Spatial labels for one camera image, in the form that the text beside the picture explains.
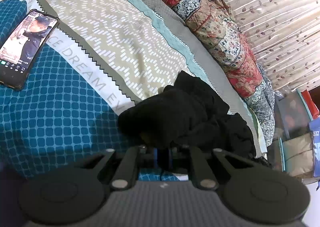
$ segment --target man in black jacket on screen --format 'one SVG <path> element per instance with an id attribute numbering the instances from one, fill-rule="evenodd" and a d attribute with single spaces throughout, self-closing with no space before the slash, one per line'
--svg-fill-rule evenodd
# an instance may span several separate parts
<path id="1" fill-rule="evenodd" d="M 24 62 L 22 65 L 28 65 L 33 59 L 42 39 L 44 39 L 51 30 L 49 24 L 50 20 L 39 16 L 32 21 L 28 31 L 23 32 L 22 35 L 27 37 L 28 40 L 24 43 L 21 51 L 20 60 Z"/>

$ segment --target blue package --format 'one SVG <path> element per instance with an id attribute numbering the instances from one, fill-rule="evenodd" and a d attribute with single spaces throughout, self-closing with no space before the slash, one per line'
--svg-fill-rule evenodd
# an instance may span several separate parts
<path id="1" fill-rule="evenodd" d="M 314 171 L 313 176 L 320 176 L 320 118 L 317 118 L 311 122 L 309 122 L 309 128 L 313 131 L 313 151 L 314 151 Z"/>

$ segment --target smartphone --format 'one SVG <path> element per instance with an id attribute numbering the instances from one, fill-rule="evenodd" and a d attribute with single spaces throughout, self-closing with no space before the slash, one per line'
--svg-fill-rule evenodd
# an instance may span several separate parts
<path id="1" fill-rule="evenodd" d="M 32 65 L 59 18 L 31 10 L 0 49 L 0 83 L 22 90 Z"/>

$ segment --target bedding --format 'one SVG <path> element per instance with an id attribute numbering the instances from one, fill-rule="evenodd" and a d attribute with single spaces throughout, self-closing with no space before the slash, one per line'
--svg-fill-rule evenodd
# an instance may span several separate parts
<path id="1" fill-rule="evenodd" d="M 160 3 L 159 9 L 167 8 Z M 261 155 L 244 103 L 170 9 L 167 16 L 176 20 L 175 29 L 182 28 L 182 37 L 190 39 L 185 42 L 199 46 L 194 49 L 196 60 L 141 0 L 2 0 L 1 44 L 30 9 L 61 22 L 40 52 L 25 88 L 15 92 L 0 87 L 0 149 L 22 175 L 31 177 L 93 152 L 125 151 L 136 144 L 118 131 L 118 115 L 155 95 L 159 87 L 173 84 L 180 70 L 207 82 L 230 105 L 230 113 L 242 115 Z M 146 170 L 140 178 L 159 179 Z"/>
<path id="2" fill-rule="evenodd" d="M 185 21 L 219 62 L 237 93 L 248 100 L 247 104 L 257 113 L 266 144 L 270 145 L 274 132 L 273 90 L 262 77 L 230 8 L 223 0 L 163 1 Z"/>

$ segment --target blue grid pattern fabric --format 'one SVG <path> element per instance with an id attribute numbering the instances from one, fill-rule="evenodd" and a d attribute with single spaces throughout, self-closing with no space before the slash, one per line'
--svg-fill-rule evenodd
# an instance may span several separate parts
<path id="1" fill-rule="evenodd" d="M 25 1 L 0 2 L 0 43 L 26 16 Z M 117 115 L 54 49 L 45 44 L 22 91 L 0 86 L 0 152 L 25 177 L 47 172 L 94 152 L 125 152 L 132 143 Z M 159 180 L 142 169 L 139 179 Z M 164 174 L 162 180 L 178 180 Z"/>

